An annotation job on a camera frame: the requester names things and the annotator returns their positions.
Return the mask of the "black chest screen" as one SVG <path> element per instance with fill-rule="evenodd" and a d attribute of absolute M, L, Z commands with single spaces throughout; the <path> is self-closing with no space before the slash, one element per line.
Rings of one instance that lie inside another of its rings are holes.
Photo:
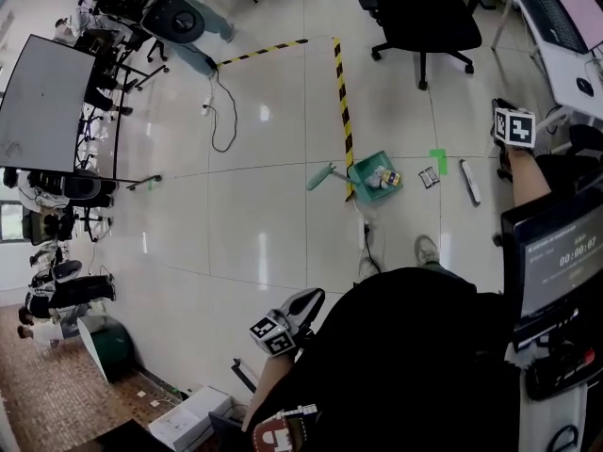
<path fill-rule="evenodd" d="M 557 192 L 500 217 L 503 296 L 520 331 L 603 274 L 603 189 Z"/>

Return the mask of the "white bar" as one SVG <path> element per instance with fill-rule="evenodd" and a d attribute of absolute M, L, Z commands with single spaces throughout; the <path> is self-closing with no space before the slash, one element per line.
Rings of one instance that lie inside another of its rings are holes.
<path fill-rule="evenodd" d="M 475 176 L 467 160 L 460 160 L 461 172 L 464 176 L 470 199 L 475 207 L 481 205 L 481 193 Z"/>

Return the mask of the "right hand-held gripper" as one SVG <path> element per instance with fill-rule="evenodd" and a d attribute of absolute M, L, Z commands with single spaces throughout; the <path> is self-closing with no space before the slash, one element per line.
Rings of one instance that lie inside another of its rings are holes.
<path fill-rule="evenodd" d="M 514 148 L 533 155 L 535 147 L 535 116 L 525 108 L 517 108 L 510 102 L 492 100 L 493 124 L 491 137 L 498 148 L 497 176 L 508 182 L 513 180 L 508 149 Z"/>

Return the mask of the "yellow black hazard tape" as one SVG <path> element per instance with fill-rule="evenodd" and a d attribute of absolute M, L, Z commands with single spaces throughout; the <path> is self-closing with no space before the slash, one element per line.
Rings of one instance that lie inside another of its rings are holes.
<path fill-rule="evenodd" d="M 354 166 L 354 156 L 353 156 L 353 136 L 352 136 L 352 125 L 351 125 L 351 117 L 349 111 L 349 105 L 347 100 L 347 89 L 345 82 L 345 74 L 344 74 L 344 66 L 343 66 L 343 55 L 342 55 L 342 46 L 341 40 L 337 37 L 330 37 L 332 41 L 333 50 L 334 50 L 334 62 L 335 62 L 335 74 L 337 81 L 337 91 L 338 91 L 338 101 L 340 107 L 340 115 L 344 130 L 345 136 L 345 164 L 346 164 L 346 172 L 344 174 L 339 174 L 339 177 L 343 179 L 346 184 L 346 199 L 348 202 L 350 199 L 354 197 L 354 193 L 357 188 L 360 187 L 359 184 L 356 184 L 351 179 L 351 171 Z M 290 47 L 296 47 L 305 45 L 310 42 L 310 39 L 299 39 L 292 40 L 287 42 L 278 43 L 276 45 L 272 45 L 269 47 L 258 49 L 254 52 L 250 52 L 241 56 L 231 57 L 219 62 L 215 65 L 216 70 L 224 67 L 226 65 L 232 64 L 234 62 L 243 61 L 252 57 L 258 57 L 270 52 L 276 52 L 279 50 L 283 50 Z"/>

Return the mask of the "person's left shoe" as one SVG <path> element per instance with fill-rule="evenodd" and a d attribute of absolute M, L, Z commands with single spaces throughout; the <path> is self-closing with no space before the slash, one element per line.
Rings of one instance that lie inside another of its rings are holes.
<path fill-rule="evenodd" d="M 381 268 L 374 258 L 368 255 L 361 256 L 358 267 L 358 278 L 360 283 L 381 272 Z"/>

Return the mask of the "open laptop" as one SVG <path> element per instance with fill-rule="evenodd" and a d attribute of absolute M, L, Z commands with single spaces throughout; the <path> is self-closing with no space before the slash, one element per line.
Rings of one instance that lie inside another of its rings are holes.
<path fill-rule="evenodd" d="M 603 43 L 603 0 L 518 0 L 543 40 L 586 55 Z"/>

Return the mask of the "green dustpan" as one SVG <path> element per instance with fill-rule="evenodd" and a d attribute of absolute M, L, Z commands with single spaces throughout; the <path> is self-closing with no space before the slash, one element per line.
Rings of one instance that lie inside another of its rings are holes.
<path fill-rule="evenodd" d="M 388 155 L 385 152 L 375 153 L 363 160 L 358 161 L 354 164 L 351 171 L 351 179 L 359 184 L 360 187 L 356 189 L 354 193 L 354 199 L 362 202 L 362 203 L 373 203 L 381 198 L 386 197 L 387 195 L 397 191 L 402 188 L 402 177 L 401 183 L 398 187 L 390 186 L 387 189 L 372 189 L 365 184 L 365 179 L 374 171 L 377 167 L 383 166 L 385 169 L 393 170 L 399 173 L 394 169 L 394 165 L 389 159 Z M 342 181 L 339 177 L 339 174 L 344 174 L 339 172 L 333 163 L 330 163 L 325 168 L 321 169 L 317 174 L 315 174 L 306 184 L 306 189 L 308 191 L 314 190 L 318 187 L 324 180 L 326 180 L 329 176 L 334 176 Z"/>

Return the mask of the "green bin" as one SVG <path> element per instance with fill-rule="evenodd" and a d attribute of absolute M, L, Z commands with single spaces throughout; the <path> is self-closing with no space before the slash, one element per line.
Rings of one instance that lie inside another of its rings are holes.
<path fill-rule="evenodd" d="M 77 319 L 79 335 L 108 383 L 122 378 L 133 366 L 134 347 L 126 328 L 109 315 Z"/>

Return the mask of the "white box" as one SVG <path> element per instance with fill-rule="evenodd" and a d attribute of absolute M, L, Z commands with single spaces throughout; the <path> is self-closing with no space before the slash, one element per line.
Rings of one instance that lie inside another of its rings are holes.
<path fill-rule="evenodd" d="M 148 425 L 149 432 L 173 452 L 191 452 L 213 432 L 209 413 L 224 416 L 233 399 L 206 386 Z"/>

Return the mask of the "grey black backpack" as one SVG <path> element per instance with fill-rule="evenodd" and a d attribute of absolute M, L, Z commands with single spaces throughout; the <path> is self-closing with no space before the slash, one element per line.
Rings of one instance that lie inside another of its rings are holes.
<path fill-rule="evenodd" d="M 194 42 L 205 30 L 202 14 L 185 0 L 154 0 L 140 25 L 156 38 L 176 44 Z"/>

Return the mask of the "person's left forearm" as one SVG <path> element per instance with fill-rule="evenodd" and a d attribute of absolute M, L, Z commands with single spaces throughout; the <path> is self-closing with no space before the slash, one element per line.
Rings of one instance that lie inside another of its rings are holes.
<path fill-rule="evenodd" d="M 271 398 L 274 388 L 291 371 L 295 363 L 295 356 L 283 354 L 278 357 L 267 358 L 256 391 L 249 404 L 241 430 L 250 432 L 256 425 L 274 414 Z"/>

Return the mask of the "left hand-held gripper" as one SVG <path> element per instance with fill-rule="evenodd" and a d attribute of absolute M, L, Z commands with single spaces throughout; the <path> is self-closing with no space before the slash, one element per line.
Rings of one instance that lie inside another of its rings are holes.
<path fill-rule="evenodd" d="M 306 348 L 315 336 L 312 324 L 325 299 L 321 288 L 293 294 L 249 328 L 251 338 L 271 358 Z"/>

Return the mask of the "white desk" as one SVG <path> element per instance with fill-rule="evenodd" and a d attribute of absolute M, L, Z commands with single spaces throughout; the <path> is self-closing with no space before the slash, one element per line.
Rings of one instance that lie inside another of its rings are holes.
<path fill-rule="evenodd" d="M 506 26 L 512 6 L 513 0 L 507 0 L 497 27 L 497 33 L 491 44 L 493 50 L 497 48 L 500 35 Z M 525 18 L 526 25 L 530 28 L 533 35 L 536 48 L 546 70 L 553 98 L 556 104 L 561 106 L 559 110 L 548 118 L 542 119 L 538 123 L 537 129 L 542 130 L 546 125 L 553 122 L 555 118 L 570 115 L 572 112 L 589 116 L 592 121 L 603 121 L 603 83 L 597 75 L 595 64 L 588 64 L 589 57 L 586 55 L 580 55 L 545 42 L 536 29 L 536 25 L 526 7 L 521 2 L 518 2 L 518 6 Z M 576 85 L 578 77 L 590 81 L 595 92 L 593 97 L 589 97 L 579 91 Z"/>

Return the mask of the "person's shoe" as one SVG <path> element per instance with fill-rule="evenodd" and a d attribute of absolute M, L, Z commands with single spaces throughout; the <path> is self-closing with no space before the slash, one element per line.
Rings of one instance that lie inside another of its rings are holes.
<path fill-rule="evenodd" d="M 432 239 L 425 234 L 416 238 L 415 255 L 420 266 L 439 264 L 439 250 Z"/>
<path fill-rule="evenodd" d="M 381 272 L 381 268 L 374 258 L 368 255 L 361 256 L 358 267 L 358 278 L 360 283 Z"/>

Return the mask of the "person's right shoe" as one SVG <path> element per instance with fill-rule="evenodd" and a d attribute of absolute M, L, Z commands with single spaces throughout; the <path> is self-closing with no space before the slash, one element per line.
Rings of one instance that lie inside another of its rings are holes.
<path fill-rule="evenodd" d="M 439 250 L 432 239 L 425 234 L 416 238 L 415 255 L 420 266 L 439 264 Z"/>

